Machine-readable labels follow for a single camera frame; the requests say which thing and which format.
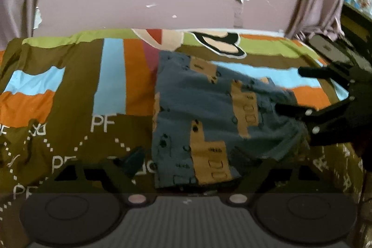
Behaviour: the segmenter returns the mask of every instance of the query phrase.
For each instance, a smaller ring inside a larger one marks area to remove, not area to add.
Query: circular pad
[[[234,204],[244,204],[248,201],[248,198],[244,194],[233,194],[230,196],[229,200]]]
[[[146,197],[143,194],[132,194],[128,197],[128,201],[132,204],[143,204],[146,202]]]
[[[356,204],[342,193],[270,193],[256,203],[261,224],[297,244],[326,244],[347,236],[356,216]]]
[[[24,203],[20,220],[31,240],[55,247],[96,241],[120,215],[120,203],[109,193],[39,193]]]

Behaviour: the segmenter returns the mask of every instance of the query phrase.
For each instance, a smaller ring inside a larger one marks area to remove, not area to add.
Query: green stripe
[[[113,29],[98,31],[83,31],[70,37],[31,37],[23,40],[22,44],[29,44],[33,47],[51,49],[58,46],[75,44],[80,42],[91,42],[95,39],[119,38],[119,39],[139,39],[131,29]]]
[[[287,58],[299,58],[308,55],[314,60],[319,56],[307,47],[299,47],[290,40],[256,40],[241,38],[239,46],[252,55],[283,56]]]
[[[195,46],[195,47],[202,47],[203,46],[200,42],[198,42],[196,40],[196,38],[193,34],[187,33],[187,32],[184,33],[182,44],[184,44],[186,46]]]

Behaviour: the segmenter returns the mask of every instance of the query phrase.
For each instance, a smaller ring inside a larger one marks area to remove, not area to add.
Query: folded clothing
[[[160,52],[151,145],[156,187],[231,181],[244,173],[242,161],[279,161],[295,151],[306,127],[277,115],[276,103],[296,98],[270,81]]]

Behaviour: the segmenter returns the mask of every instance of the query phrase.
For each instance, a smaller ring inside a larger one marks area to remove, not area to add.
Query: bed
[[[315,51],[280,35],[244,30],[100,30],[70,37],[14,39],[1,54],[1,221],[5,247],[25,247],[23,201],[72,158],[97,163],[146,150],[133,179],[155,192],[151,154],[159,53],[195,56],[256,79],[270,79],[317,109],[347,98],[335,83],[302,78],[300,66],[326,65]],[[358,202],[363,166],[350,144],[299,148],[304,162]]]

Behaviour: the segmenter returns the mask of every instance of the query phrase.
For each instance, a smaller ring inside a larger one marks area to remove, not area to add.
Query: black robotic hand
[[[372,171],[372,74],[357,67],[333,62],[323,68],[299,68],[302,77],[333,79],[349,92],[347,99],[324,109],[276,104],[278,114],[303,121],[310,145],[351,142],[364,168]]]

